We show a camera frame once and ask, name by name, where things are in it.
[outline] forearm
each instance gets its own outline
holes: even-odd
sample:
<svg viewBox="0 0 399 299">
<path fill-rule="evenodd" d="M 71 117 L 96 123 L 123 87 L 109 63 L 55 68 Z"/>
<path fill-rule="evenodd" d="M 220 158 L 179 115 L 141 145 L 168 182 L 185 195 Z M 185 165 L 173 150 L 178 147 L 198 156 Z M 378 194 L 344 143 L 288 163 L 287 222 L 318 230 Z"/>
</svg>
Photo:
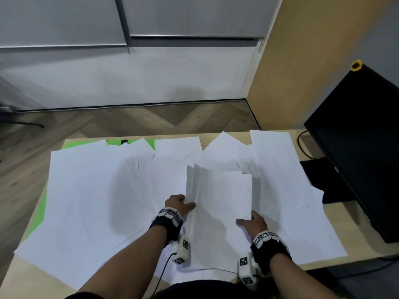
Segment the forearm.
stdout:
<svg viewBox="0 0 399 299">
<path fill-rule="evenodd" d="M 79 290 L 105 299 L 142 298 L 166 242 L 166 229 L 153 226 L 107 261 Z"/>
<path fill-rule="evenodd" d="M 284 254 L 271 259 L 270 271 L 284 299 L 339 299 Z"/>
</svg>

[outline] black wrist strap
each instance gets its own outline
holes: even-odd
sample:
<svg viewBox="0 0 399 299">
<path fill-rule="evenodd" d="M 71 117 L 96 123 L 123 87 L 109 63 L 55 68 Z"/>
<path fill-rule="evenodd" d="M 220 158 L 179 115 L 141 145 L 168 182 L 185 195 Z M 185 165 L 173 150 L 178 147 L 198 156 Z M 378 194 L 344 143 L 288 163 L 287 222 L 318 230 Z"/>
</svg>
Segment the black wrist strap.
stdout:
<svg viewBox="0 0 399 299">
<path fill-rule="evenodd" d="M 169 241 L 177 241 L 180 229 L 183 226 L 182 216 L 179 211 L 174 208 L 163 208 L 154 218 L 149 229 L 153 226 L 163 226 L 166 228 L 167 235 L 165 246 L 167 246 Z"/>
<path fill-rule="evenodd" d="M 276 233 L 269 231 L 263 231 L 254 238 L 251 251 L 265 276 L 270 272 L 270 261 L 276 254 L 282 253 L 292 260 L 288 247 Z"/>
</svg>

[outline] black chair leg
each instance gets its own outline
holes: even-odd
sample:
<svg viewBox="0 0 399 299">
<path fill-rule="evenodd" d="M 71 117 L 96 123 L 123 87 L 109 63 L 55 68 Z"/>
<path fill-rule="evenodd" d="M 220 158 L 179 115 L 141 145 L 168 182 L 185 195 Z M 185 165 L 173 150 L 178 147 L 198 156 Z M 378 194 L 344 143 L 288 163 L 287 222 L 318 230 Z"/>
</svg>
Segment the black chair leg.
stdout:
<svg viewBox="0 0 399 299">
<path fill-rule="evenodd" d="M 5 124 L 16 124 L 16 125 L 28 125 L 28 126 L 38 126 L 40 128 L 44 128 L 43 125 L 41 124 L 36 124 L 36 123 L 26 123 L 24 121 L 6 121 L 6 120 L 0 120 L 0 123 L 5 123 Z"/>
</svg>

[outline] herringbone floor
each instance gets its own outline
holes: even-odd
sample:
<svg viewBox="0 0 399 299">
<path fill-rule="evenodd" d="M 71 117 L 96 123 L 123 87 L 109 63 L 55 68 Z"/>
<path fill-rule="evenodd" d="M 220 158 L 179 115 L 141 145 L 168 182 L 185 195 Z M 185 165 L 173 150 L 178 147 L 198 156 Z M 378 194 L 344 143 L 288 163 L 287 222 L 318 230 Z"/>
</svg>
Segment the herringbone floor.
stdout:
<svg viewBox="0 0 399 299">
<path fill-rule="evenodd" d="M 50 152 L 65 138 L 258 129 L 243 101 L 38 112 L 14 119 L 45 129 L 0 123 L 0 284 L 47 181 Z"/>
</svg>

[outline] computer monitor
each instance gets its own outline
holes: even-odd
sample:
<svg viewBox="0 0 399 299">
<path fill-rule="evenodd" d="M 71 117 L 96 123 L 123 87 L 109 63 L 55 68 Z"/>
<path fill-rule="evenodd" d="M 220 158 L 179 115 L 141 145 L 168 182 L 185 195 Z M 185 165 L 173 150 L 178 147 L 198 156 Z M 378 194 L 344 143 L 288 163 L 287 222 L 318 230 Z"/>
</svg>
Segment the computer monitor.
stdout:
<svg viewBox="0 0 399 299">
<path fill-rule="evenodd" d="M 387 243 L 399 241 L 399 88 L 364 64 L 304 124 Z"/>
</svg>

